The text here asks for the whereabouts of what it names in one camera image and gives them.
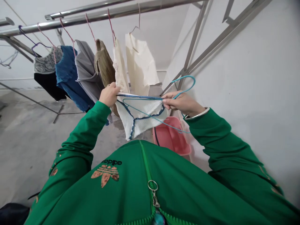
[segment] zipper pull ring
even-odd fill
[[[153,182],[155,185],[156,185],[156,188],[151,188],[149,183],[150,182]],[[154,180],[149,180],[148,181],[148,188],[152,191],[152,199],[153,199],[153,205],[156,207],[156,208],[159,208],[160,207],[160,204],[158,203],[158,200],[157,200],[157,197],[156,197],[156,194],[155,194],[155,191],[158,190],[158,185],[157,183],[154,181]]]

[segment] pink plastic basket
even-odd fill
[[[164,123],[182,130],[180,120],[177,117],[167,117]],[[152,128],[154,144],[158,145],[156,141],[157,137],[159,145],[161,147],[168,148],[181,156],[189,155],[192,151],[191,145],[187,143],[183,133],[178,133],[178,130],[172,127],[169,127],[162,123],[155,128],[156,135],[154,128]]]

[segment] black garment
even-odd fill
[[[56,74],[40,74],[34,73],[34,80],[38,82],[56,101],[67,99],[68,94],[61,88],[56,86]]]
[[[1,225],[23,225],[29,214],[29,207],[18,203],[8,203],[0,209]]]

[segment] hand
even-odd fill
[[[178,93],[170,92],[165,94],[163,105],[167,109],[180,110],[183,114],[188,115],[189,117],[196,116],[205,111],[205,108],[202,107],[198,102],[192,99],[187,93],[180,94],[176,99],[173,99]]]
[[[102,102],[108,107],[112,107],[117,101],[117,94],[120,89],[120,87],[116,86],[115,82],[107,85],[107,87],[101,91],[99,102]]]

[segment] pink hanger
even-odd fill
[[[139,29],[140,30],[140,27],[141,27],[141,9],[140,9],[140,4],[137,2],[137,5],[138,5],[138,13],[139,13],[139,16],[138,16],[138,27],[135,26],[135,28]]]
[[[109,15],[109,9],[107,9],[107,12],[108,12],[108,18],[109,18],[109,22],[110,22],[110,27],[112,29],[112,40],[113,40],[113,46],[115,47],[115,32],[113,31],[113,26],[112,26],[112,22],[110,21],[110,15]]]
[[[71,38],[71,41],[73,43],[73,52],[74,52],[74,56],[76,57],[76,53],[75,53],[75,48],[74,48],[74,44],[75,44],[75,41],[73,40],[73,38],[70,36],[69,32],[65,29],[65,27],[63,26],[63,22],[62,22],[62,18],[59,18],[60,20],[60,24],[62,25],[63,29],[67,32],[67,34],[69,35],[69,37]]]
[[[37,27],[38,27],[38,29],[40,30],[40,32],[48,39],[48,41],[50,41],[50,39],[49,39],[49,38],[41,31],[39,23],[37,23]],[[56,58],[55,58],[56,47],[55,47],[55,45],[52,43],[52,41],[50,41],[50,43],[52,44],[52,46],[53,46],[53,48],[54,48],[54,51],[53,51],[53,54],[54,54],[54,63],[56,64]]]
[[[95,36],[94,36],[93,31],[92,31],[92,29],[91,29],[90,23],[88,22],[88,15],[87,15],[87,14],[85,14],[85,18],[87,19],[88,27],[89,27],[90,30],[91,30],[91,33],[92,33],[92,35],[93,35],[93,38],[94,38],[94,41],[95,41],[95,44],[96,44],[96,39],[95,39]]]

